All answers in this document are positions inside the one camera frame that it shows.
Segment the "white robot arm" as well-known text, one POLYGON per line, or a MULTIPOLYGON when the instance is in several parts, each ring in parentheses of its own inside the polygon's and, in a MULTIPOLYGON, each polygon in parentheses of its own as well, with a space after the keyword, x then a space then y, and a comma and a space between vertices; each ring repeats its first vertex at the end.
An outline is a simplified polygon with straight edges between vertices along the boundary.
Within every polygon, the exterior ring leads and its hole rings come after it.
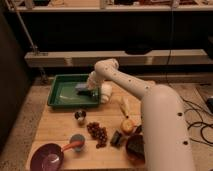
POLYGON ((141 102, 145 164, 148 171, 196 171, 183 100, 169 86, 153 84, 118 70, 116 59, 98 61, 87 85, 111 80, 141 102))

